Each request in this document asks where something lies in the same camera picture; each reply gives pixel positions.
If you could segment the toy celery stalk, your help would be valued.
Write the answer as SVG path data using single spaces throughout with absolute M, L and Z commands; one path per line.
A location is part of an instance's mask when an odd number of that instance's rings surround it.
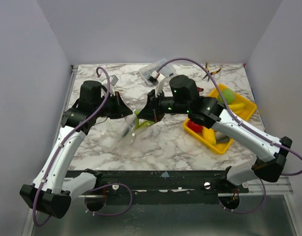
M 139 110 L 134 110 L 132 121 L 129 123 L 129 130 L 132 131 L 133 133 L 136 130 L 147 128 L 147 127 L 150 127 L 150 126 L 154 125 L 153 121 L 148 121 L 148 120 L 140 121 L 138 119 L 138 114 L 139 113 L 140 113 Z

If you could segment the clear zip top bag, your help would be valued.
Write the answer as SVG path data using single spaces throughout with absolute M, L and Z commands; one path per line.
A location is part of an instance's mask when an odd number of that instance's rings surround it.
M 110 131 L 102 141 L 105 148 L 114 150 L 116 148 L 130 146 L 134 143 L 138 136 L 149 127 L 154 125 L 153 121 L 139 119 L 140 110 L 133 110 L 133 114 L 121 119 L 119 123 L 114 124 Z

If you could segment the green toy scallion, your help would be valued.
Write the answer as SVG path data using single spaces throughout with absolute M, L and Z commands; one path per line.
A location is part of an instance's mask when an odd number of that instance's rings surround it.
M 125 137 L 128 133 L 131 132 L 131 129 L 130 128 L 124 128 L 121 132 L 120 132 L 120 136 L 121 137 Z

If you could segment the yellow toy banana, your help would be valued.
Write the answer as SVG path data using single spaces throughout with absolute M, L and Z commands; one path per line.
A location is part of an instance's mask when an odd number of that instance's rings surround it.
M 229 104 L 228 105 L 230 110 L 235 113 L 236 115 L 239 115 L 245 110 L 246 104 L 245 103 L 237 103 L 237 104 Z

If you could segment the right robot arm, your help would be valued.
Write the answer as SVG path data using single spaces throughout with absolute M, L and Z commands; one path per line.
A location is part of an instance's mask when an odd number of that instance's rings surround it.
M 165 114 L 187 114 L 195 124 L 218 131 L 255 154 L 255 158 L 240 165 L 228 167 L 220 180 L 220 188 L 232 192 L 243 182 L 261 179 L 277 182 L 282 175 L 292 140 L 277 138 L 255 128 L 235 116 L 225 105 L 213 97 L 200 96 L 196 83 L 185 75 L 173 77 L 169 86 L 171 97 L 163 92 L 164 76 L 147 95 L 147 103 L 138 118 L 159 122 Z

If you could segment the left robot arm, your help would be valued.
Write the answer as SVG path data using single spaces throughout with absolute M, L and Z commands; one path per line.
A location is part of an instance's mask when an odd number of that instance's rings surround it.
M 31 184 L 20 189 L 29 208 L 61 219 L 74 199 L 87 191 L 98 194 L 103 187 L 100 172 L 85 169 L 64 182 L 68 167 L 98 118 L 120 119 L 132 113 L 111 83 L 83 82 L 79 98 L 62 116 L 58 138 L 45 165 Z

